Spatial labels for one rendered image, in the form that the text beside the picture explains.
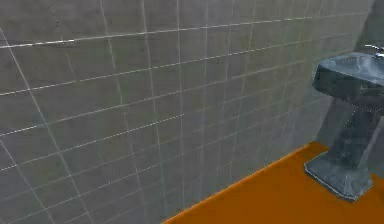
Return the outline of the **silver sink faucet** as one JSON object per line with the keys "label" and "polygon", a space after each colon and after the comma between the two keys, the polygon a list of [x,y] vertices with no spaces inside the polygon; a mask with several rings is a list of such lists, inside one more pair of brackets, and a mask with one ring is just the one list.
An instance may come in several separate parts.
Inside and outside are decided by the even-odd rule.
{"label": "silver sink faucet", "polygon": [[379,47],[379,46],[370,45],[370,44],[366,44],[365,47],[376,50],[376,52],[374,53],[375,58],[379,58],[379,59],[384,58],[384,47]]}

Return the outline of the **dark grey pedestal sink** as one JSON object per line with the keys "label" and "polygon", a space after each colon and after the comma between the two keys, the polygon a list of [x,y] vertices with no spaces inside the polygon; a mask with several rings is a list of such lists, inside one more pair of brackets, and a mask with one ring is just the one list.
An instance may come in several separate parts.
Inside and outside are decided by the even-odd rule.
{"label": "dark grey pedestal sink", "polygon": [[329,149],[304,171],[337,197],[355,201],[373,185],[367,162],[384,117],[384,56],[351,52],[323,59],[313,87],[353,110]]}

